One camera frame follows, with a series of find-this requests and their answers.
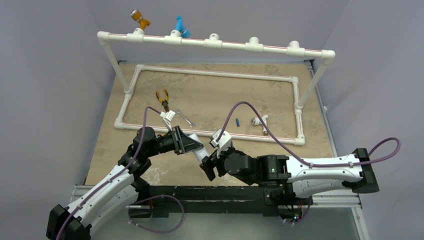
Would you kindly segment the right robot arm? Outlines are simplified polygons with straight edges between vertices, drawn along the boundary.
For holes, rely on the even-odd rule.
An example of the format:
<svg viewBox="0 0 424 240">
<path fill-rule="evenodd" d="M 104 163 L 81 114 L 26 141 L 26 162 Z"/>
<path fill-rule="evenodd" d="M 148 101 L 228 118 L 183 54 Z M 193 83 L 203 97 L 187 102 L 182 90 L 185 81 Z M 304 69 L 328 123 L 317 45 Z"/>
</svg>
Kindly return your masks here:
<svg viewBox="0 0 424 240">
<path fill-rule="evenodd" d="M 275 154 L 251 157 L 230 147 L 223 153 L 205 156 L 200 168 L 210 181 L 229 174 L 249 186 L 283 187 L 280 196 L 288 204 L 332 190 L 350 189 L 355 194 L 380 190 L 365 148 L 344 156 L 318 158 L 317 163 L 313 158 L 308 161 Z"/>
</svg>

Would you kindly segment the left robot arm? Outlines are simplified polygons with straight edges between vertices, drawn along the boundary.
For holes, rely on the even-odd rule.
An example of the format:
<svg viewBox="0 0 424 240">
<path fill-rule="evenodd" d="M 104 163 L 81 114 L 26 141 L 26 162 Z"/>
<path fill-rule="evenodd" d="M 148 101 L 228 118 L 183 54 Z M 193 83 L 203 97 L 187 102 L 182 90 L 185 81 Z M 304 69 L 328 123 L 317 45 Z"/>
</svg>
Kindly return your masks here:
<svg viewBox="0 0 424 240">
<path fill-rule="evenodd" d="M 58 204 L 50 211 L 46 237 L 90 240 L 101 225 L 127 205 L 148 201 L 150 186 L 141 175 L 152 165 L 151 157 L 167 152 L 181 155 L 203 147 L 179 126 L 164 135 L 156 135 L 148 126 L 140 128 L 117 165 L 97 185 L 69 205 Z"/>
</svg>

